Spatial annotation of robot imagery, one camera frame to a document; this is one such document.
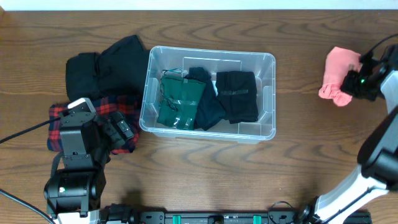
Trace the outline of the red navy plaid shirt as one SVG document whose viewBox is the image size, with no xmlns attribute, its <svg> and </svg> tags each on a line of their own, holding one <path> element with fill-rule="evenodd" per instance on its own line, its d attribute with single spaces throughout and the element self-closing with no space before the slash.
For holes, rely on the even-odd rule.
<svg viewBox="0 0 398 224">
<path fill-rule="evenodd" d="M 139 117 L 141 112 L 142 99 L 140 96 L 121 95 L 107 96 L 92 102 L 98 115 L 108 117 L 115 111 L 124 114 L 126 121 L 134 133 L 134 137 L 129 139 L 123 146 L 112 151 L 113 154 L 132 153 L 139 139 Z M 60 136 L 60 121 L 54 121 L 49 126 L 49 136 L 47 138 L 47 147 L 49 151 L 62 152 L 62 141 Z"/>
</svg>

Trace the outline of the pink printed t-shirt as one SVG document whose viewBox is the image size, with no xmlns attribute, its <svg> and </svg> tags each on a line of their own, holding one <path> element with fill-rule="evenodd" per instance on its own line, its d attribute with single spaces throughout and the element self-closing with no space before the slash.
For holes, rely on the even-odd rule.
<svg viewBox="0 0 398 224">
<path fill-rule="evenodd" d="M 325 60 L 322 87 L 318 91 L 320 98 L 332 100 L 336 106 L 348 105 L 352 96 L 341 91 L 343 80 L 350 70 L 358 71 L 361 66 L 360 54 L 341 47 L 333 47 Z"/>
</svg>

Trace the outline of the large black garment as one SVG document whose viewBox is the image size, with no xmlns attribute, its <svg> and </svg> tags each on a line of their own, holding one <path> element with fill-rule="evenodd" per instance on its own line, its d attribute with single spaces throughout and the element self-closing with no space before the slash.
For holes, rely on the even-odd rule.
<svg viewBox="0 0 398 224">
<path fill-rule="evenodd" d="M 149 53 L 138 36 L 130 35 L 101 53 L 80 53 L 68 59 L 65 67 L 68 99 L 97 100 L 110 95 L 142 96 Z"/>
</svg>

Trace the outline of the dark green garment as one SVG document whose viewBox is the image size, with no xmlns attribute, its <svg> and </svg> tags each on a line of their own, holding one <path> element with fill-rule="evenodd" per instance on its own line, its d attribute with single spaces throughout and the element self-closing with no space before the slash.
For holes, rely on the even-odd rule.
<svg viewBox="0 0 398 224">
<path fill-rule="evenodd" d="M 162 70 L 157 122 L 169 128 L 193 130 L 205 86 L 196 79 L 184 78 L 180 68 Z"/>
</svg>

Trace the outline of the clear plastic storage container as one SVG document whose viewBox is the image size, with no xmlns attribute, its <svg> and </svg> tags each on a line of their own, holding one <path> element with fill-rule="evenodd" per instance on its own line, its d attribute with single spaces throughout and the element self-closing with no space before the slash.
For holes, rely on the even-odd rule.
<svg viewBox="0 0 398 224">
<path fill-rule="evenodd" d="M 139 126 L 144 131 L 164 138 L 211 139 L 245 144 L 271 140 L 276 134 L 275 66 L 275 57 L 270 53 L 155 46 L 150 50 Z M 221 120 L 207 131 L 181 130 L 158 123 L 162 77 L 165 74 L 184 77 L 191 67 L 204 68 L 213 81 L 216 80 L 217 72 L 253 72 L 257 88 L 258 121 L 231 124 Z"/>
</svg>

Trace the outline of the dark navy garment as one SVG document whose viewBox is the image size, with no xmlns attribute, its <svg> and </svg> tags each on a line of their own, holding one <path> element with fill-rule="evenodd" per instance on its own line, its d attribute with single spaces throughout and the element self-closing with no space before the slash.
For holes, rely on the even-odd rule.
<svg viewBox="0 0 398 224">
<path fill-rule="evenodd" d="M 189 68 L 187 79 L 195 79 L 205 84 L 195 117 L 195 129 L 207 131 L 221 121 L 226 111 L 216 98 L 211 75 L 203 67 Z"/>
</svg>

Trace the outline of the black garment with tape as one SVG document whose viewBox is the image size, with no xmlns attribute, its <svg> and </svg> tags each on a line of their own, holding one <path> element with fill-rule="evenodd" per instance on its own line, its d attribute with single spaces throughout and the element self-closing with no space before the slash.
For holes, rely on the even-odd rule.
<svg viewBox="0 0 398 224">
<path fill-rule="evenodd" d="M 230 124 L 258 121 L 257 87 L 253 72 L 229 71 L 216 74 L 217 99 Z"/>
</svg>

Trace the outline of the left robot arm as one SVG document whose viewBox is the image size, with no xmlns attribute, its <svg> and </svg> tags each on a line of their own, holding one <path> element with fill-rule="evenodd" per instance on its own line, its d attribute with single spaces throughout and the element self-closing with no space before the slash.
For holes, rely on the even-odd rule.
<svg viewBox="0 0 398 224">
<path fill-rule="evenodd" d="M 111 151 L 123 146 L 134 133 L 119 111 L 108 118 L 66 111 L 60 113 L 60 122 L 63 152 L 54 161 L 62 161 L 64 168 L 53 166 L 44 187 L 47 213 L 53 220 L 71 212 L 86 218 L 100 208 L 106 185 L 104 167 Z"/>
</svg>

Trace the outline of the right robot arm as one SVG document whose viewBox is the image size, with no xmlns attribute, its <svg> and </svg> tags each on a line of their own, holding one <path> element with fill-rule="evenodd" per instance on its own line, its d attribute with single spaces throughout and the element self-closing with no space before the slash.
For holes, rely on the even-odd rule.
<svg viewBox="0 0 398 224">
<path fill-rule="evenodd" d="M 341 91 L 369 101 L 384 98 L 388 115 L 361 146 L 355 170 L 296 214 L 294 223 L 343 223 L 371 200 L 397 191 L 397 45 L 386 47 L 379 60 L 370 50 L 359 64 L 359 71 L 348 70 Z"/>
</svg>

